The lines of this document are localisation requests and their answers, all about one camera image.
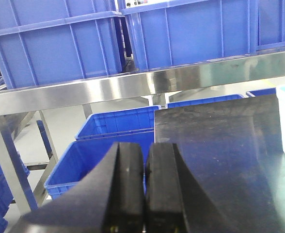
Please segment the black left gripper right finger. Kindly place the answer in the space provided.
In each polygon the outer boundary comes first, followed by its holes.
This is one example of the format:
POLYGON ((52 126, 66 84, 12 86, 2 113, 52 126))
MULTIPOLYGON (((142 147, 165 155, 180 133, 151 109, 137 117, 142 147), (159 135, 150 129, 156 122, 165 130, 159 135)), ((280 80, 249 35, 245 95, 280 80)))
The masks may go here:
POLYGON ((226 232, 222 215, 194 179, 176 144, 152 144, 145 172, 147 232, 226 232))

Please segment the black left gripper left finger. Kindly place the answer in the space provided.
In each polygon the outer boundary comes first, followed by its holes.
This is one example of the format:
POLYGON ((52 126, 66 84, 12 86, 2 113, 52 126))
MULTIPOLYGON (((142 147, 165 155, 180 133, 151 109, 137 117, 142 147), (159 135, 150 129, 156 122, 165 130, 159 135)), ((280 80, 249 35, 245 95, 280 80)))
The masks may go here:
POLYGON ((114 143, 77 185, 23 215, 12 233, 141 233, 143 154, 139 144, 114 143))

